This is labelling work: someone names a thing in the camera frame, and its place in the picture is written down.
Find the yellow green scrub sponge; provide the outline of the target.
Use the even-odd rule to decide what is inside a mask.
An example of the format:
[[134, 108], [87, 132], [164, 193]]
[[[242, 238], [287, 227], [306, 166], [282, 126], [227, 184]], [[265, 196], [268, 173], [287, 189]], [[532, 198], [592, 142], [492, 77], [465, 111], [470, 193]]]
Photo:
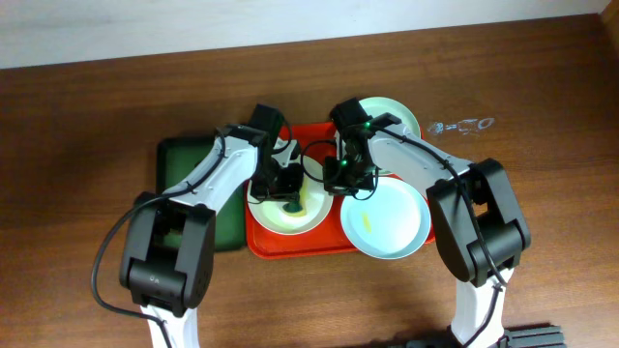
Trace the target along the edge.
[[285, 203], [282, 209], [285, 213], [293, 217], [302, 217], [307, 214], [308, 184], [303, 182], [299, 191], [299, 199]]

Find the white plate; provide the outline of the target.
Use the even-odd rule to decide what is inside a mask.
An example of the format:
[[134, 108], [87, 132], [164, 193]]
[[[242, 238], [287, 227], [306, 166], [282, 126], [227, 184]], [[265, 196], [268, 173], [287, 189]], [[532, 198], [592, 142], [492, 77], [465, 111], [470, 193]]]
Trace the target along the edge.
[[302, 217], [293, 217], [283, 211], [282, 206], [287, 201], [252, 196], [254, 184], [250, 181], [247, 193], [250, 212], [262, 227], [276, 234], [299, 235], [317, 227], [329, 215], [334, 197], [324, 190], [321, 183], [312, 180], [304, 172], [302, 174], [303, 182], [308, 184], [307, 214]]

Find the light blue plate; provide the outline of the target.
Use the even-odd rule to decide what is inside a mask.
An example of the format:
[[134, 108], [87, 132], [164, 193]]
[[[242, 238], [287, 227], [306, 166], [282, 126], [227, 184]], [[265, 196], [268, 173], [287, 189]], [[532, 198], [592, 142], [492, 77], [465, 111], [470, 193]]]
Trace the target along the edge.
[[340, 224], [348, 241], [362, 253], [395, 260], [419, 250], [430, 236], [426, 199], [400, 179], [381, 177], [368, 200], [343, 199]]

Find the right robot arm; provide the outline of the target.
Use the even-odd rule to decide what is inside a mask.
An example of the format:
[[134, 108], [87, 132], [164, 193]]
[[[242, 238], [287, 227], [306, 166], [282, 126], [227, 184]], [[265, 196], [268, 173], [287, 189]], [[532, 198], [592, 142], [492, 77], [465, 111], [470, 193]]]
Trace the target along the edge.
[[325, 159], [324, 188], [334, 195], [375, 192], [378, 173], [399, 176], [426, 197], [439, 255], [457, 280], [449, 327], [459, 347], [509, 347], [502, 311], [509, 279], [531, 245], [503, 165], [453, 157], [410, 135], [391, 113], [369, 116], [352, 98], [330, 112], [337, 153]]

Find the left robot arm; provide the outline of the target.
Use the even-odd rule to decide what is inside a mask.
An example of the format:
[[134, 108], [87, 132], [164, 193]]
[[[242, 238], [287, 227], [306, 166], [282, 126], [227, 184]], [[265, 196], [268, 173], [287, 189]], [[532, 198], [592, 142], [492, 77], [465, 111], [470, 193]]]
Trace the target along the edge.
[[129, 228], [119, 282], [154, 346], [198, 346], [196, 309], [212, 276], [216, 217], [237, 188], [251, 183], [259, 203], [299, 201], [300, 147], [279, 139], [286, 125], [278, 109], [257, 105], [246, 124], [219, 130], [209, 154], [178, 184], [141, 193], [121, 218]]

